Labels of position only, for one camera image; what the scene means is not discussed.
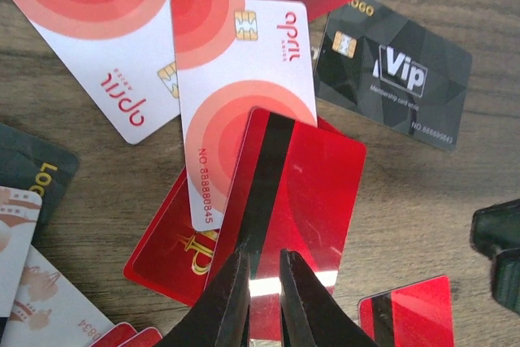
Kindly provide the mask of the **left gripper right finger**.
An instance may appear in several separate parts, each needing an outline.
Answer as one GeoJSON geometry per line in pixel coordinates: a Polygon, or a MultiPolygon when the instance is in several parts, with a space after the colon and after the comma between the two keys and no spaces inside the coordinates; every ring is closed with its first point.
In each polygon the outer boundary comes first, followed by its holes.
{"type": "Polygon", "coordinates": [[[337,305],[305,259],[283,249],[279,257],[283,346],[375,346],[337,305]]]}

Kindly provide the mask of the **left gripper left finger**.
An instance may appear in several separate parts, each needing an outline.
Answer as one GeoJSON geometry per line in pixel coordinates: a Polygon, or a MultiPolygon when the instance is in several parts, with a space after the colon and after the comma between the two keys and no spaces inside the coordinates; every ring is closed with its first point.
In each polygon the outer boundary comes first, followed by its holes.
{"type": "Polygon", "coordinates": [[[195,305],[156,345],[248,346],[249,272],[249,256],[231,254],[195,305]]]}

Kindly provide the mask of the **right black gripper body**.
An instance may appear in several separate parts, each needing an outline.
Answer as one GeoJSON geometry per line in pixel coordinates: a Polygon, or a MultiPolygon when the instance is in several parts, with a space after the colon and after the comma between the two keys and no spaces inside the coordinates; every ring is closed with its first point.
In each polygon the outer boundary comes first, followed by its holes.
{"type": "Polygon", "coordinates": [[[492,298],[519,312],[519,200],[477,210],[472,217],[471,247],[491,261],[492,298]]]}

